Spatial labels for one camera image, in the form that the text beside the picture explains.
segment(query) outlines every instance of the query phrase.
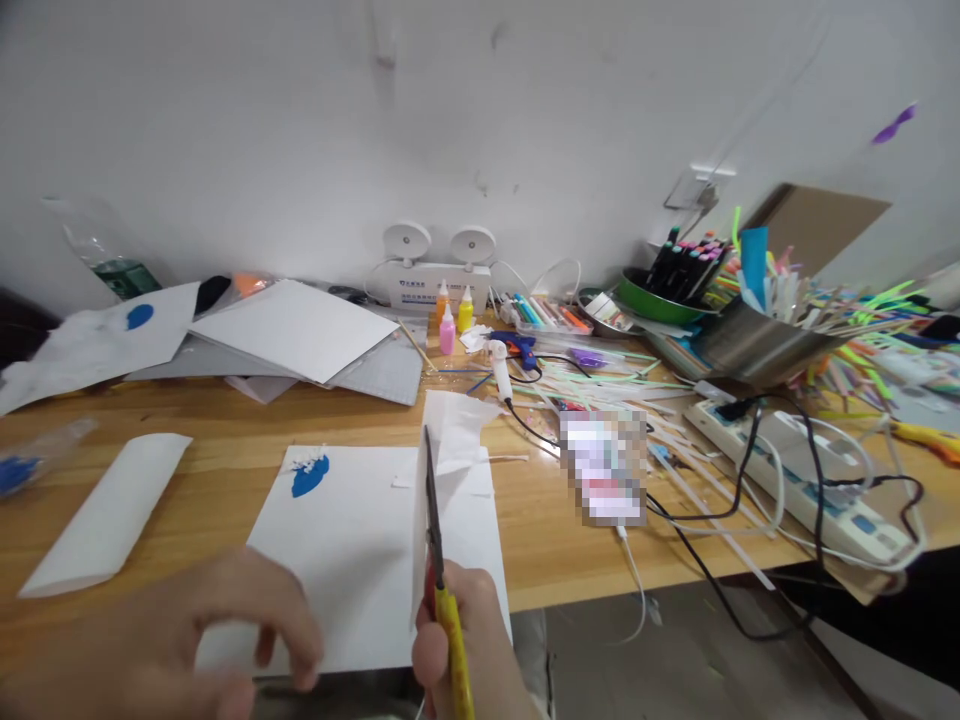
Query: yellow tool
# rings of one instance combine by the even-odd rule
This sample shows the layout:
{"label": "yellow tool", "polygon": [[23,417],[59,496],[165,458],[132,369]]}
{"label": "yellow tool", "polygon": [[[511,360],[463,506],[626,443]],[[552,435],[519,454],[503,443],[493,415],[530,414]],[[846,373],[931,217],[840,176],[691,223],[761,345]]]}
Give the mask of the yellow tool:
{"label": "yellow tool", "polygon": [[926,445],[945,463],[960,465],[960,436],[923,425],[907,425],[900,422],[893,422],[890,427],[897,437]]}
{"label": "yellow tool", "polygon": [[450,682],[453,685],[453,704],[457,720],[474,720],[473,692],[470,689],[470,671],[467,667],[467,648],[463,642],[460,626],[460,611],[457,598],[443,582],[443,542],[440,538],[440,511],[437,509],[437,485],[433,475],[433,450],[430,447],[430,431],[423,426],[427,441],[427,506],[429,526],[427,542],[433,557],[433,573],[436,578],[433,591],[434,617],[447,634],[450,644]]}

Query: rolled white paper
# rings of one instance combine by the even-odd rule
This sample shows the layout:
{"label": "rolled white paper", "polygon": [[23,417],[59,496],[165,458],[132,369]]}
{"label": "rolled white paper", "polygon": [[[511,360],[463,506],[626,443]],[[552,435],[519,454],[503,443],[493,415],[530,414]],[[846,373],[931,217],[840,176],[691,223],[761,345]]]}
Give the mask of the rolled white paper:
{"label": "rolled white paper", "polygon": [[156,433],[124,445],[18,597],[59,595],[116,575],[192,441]]}

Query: wooden table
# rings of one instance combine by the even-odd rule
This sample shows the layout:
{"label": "wooden table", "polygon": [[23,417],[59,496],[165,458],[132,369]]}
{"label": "wooden table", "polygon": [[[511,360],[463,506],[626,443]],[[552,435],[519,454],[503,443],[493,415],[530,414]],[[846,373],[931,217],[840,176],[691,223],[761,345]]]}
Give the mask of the wooden table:
{"label": "wooden table", "polygon": [[[434,347],[430,355],[448,362]],[[465,362],[454,358],[454,363]],[[662,367],[651,379],[669,381]],[[0,419],[2,445],[88,416],[99,428],[59,471],[0,502],[0,674],[18,655],[65,621],[134,588],[245,542],[288,445],[414,446],[419,442],[423,388],[463,392],[475,380],[457,374],[424,378],[419,402],[407,408],[345,390],[299,384],[268,406],[222,380],[125,383],[101,394],[74,393],[37,403]],[[16,593],[78,510],[121,447],[133,437],[177,432],[194,438],[122,572],[88,590],[41,600]],[[492,456],[497,512],[511,611],[569,603],[635,590],[623,550],[609,529],[585,526],[565,472],[508,417],[492,422],[482,442]],[[886,457],[882,440],[868,448]],[[931,453],[901,443],[904,461],[927,486],[931,547],[960,544],[960,472],[947,471]],[[527,455],[528,461],[498,459]],[[726,501],[691,473],[685,477],[711,508]],[[649,488],[673,512],[682,512],[672,483],[651,476]],[[735,519],[735,527],[742,521]],[[700,579],[672,530],[659,519],[631,530],[630,545],[648,589]],[[744,565],[720,539],[695,546],[717,575]],[[763,568],[805,561],[796,546],[764,536],[739,539]]]}

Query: yellow paint bottle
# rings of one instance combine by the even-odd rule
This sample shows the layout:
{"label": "yellow paint bottle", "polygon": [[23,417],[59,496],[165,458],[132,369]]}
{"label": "yellow paint bottle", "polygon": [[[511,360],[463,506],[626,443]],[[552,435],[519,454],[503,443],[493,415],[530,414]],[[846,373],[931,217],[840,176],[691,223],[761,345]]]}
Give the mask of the yellow paint bottle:
{"label": "yellow paint bottle", "polygon": [[470,286],[463,291],[463,299],[460,300],[460,309],[457,311],[457,331],[464,333],[473,327],[473,296],[470,294]]}

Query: black cable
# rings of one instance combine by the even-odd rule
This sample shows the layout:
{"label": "black cable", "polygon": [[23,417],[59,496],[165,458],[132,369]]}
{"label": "black cable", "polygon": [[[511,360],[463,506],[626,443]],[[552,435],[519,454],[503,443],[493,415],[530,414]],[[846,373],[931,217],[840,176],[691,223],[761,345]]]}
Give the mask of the black cable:
{"label": "black cable", "polygon": [[534,430],[534,429],[531,428],[529,425],[527,425],[523,420],[521,420],[521,419],[520,419],[520,416],[517,415],[517,411],[513,409],[513,400],[511,400],[510,398],[507,398],[506,400],[504,400],[504,403],[506,403],[506,406],[507,406],[508,408],[510,408],[510,412],[513,413],[513,416],[517,419],[517,422],[520,423],[520,425],[523,426],[523,429],[524,429],[524,430],[526,430],[528,433],[530,433],[530,434],[533,435],[534,437],[540,438],[541,440],[543,440],[543,441],[544,441],[545,443],[547,443],[548,445],[553,445],[555,448],[560,447],[560,444],[559,444],[559,443],[557,443],[557,442],[554,441],[554,440],[550,440],[549,438],[545,438],[543,435],[541,435],[540,433],[538,433],[536,430]]}
{"label": "black cable", "polygon": [[[873,485],[871,490],[875,487],[883,485],[885,482],[890,482],[891,480],[908,480],[917,486],[917,494],[914,495],[910,500],[907,501],[907,504],[903,506],[903,509],[900,510],[900,522],[903,523],[903,526],[907,529],[907,533],[910,535],[910,539],[913,540],[914,544],[920,542],[920,538],[917,535],[917,531],[913,529],[913,525],[910,524],[909,518],[907,518],[907,513],[917,505],[921,500],[923,500],[923,495],[926,490],[923,487],[923,483],[917,480],[915,477],[910,477],[909,475],[877,475],[873,479]],[[827,487],[841,487],[844,485],[862,485],[863,479],[860,480],[826,480],[824,481]]]}
{"label": "black cable", "polygon": [[571,365],[573,365],[577,370],[579,370],[580,372],[582,372],[584,375],[586,375],[587,377],[590,377],[590,373],[588,373],[586,370],[584,370],[584,369],[580,366],[580,363],[578,363],[578,362],[577,362],[576,360],[574,360],[573,358],[568,358],[568,357],[566,357],[566,356],[564,356],[564,355],[534,355],[534,357],[537,358],[537,360],[566,360],[568,363],[570,363]]}
{"label": "black cable", "polygon": [[[817,517],[816,517],[816,521],[814,522],[814,529],[813,529],[813,544],[816,552],[817,572],[814,577],[814,584],[816,585],[816,588],[815,588],[815,594],[813,596],[813,602],[811,604],[810,610],[808,610],[807,613],[802,618],[800,618],[798,622],[796,622],[795,624],[791,625],[788,628],[784,628],[783,630],[778,630],[776,632],[768,633],[766,635],[755,635],[749,632],[740,622],[740,618],[737,617],[736,612],[734,612],[733,606],[730,604],[730,601],[727,599],[727,596],[724,594],[723,588],[721,588],[720,583],[717,582],[717,579],[710,574],[710,571],[707,569],[707,566],[703,562],[703,559],[700,557],[699,554],[697,554],[697,551],[693,549],[693,545],[690,544],[690,541],[687,539],[686,534],[680,528],[676,527],[675,525],[671,525],[674,531],[676,531],[677,535],[680,536],[680,540],[683,541],[683,544],[686,546],[687,551],[696,561],[697,565],[700,566],[700,570],[703,572],[704,577],[709,581],[710,585],[713,587],[714,591],[717,593],[717,597],[720,598],[720,602],[723,605],[724,610],[727,611],[727,614],[730,616],[730,620],[736,626],[737,630],[739,630],[740,634],[743,635],[745,638],[749,640],[755,640],[757,642],[769,642],[774,640],[782,640],[783,638],[787,637],[791,633],[810,627],[810,625],[813,623],[813,621],[816,619],[817,615],[819,614],[820,608],[823,604],[823,591],[826,588],[826,573],[827,573],[826,567],[824,566],[824,553],[823,553],[823,515],[824,515],[824,506],[826,504],[826,500],[824,497],[824,487],[826,485],[826,481],[824,480],[824,477],[823,477],[823,467],[820,464],[820,453],[817,451],[817,443],[816,443],[816,440],[814,439],[816,436],[813,431],[813,423],[810,422],[810,416],[807,414],[807,412],[790,398],[785,398],[780,395],[776,395],[775,393],[763,393],[761,395],[757,395],[752,398],[749,398],[749,400],[751,402],[756,402],[758,400],[762,400],[768,397],[779,397],[783,400],[786,400],[791,405],[793,405],[799,411],[800,415],[803,417],[803,422],[807,429],[807,443],[810,446],[810,454],[813,456],[813,465],[817,473]],[[755,433],[751,432],[751,436],[753,436],[752,437],[753,440],[756,440]],[[745,456],[745,458],[748,458],[748,457],[750,457],[749,451]],[[647,500],[654,504],[656,510],[659,510],[659,512],[656,512],[655,510],[654,511],[655,514],[660,515],[661,517],[667,517],[672,519],[672,516],[667,515],[666,508],[664,508],[663,505],[661,505],[656,500],[656,498],[654,498],[649,492],[647,493]]]}
{"label": "black cable", "polygon": [[730,506],[729,510],[716,515],[664,515],[652,508],[651,512],[654,515],[659,515],[660,517],[672,522],[689,522],[691,520],[722,520],[723,518],[736,515],[737,510],[740,509],[740,498],[743,496],[743,478],[747,470],[747,462],[753,456],[753,446],[757,443],[757,432],[760,429],[761,415],[761,410],[758,407],[757,414],[754,415],[753,418],[753,424],[750,426],[750,435],[747,437],[747,451],[743,456],[743,462],[740,463],[740,469],[737,471],[736,490],[733,493],[733,504]]}

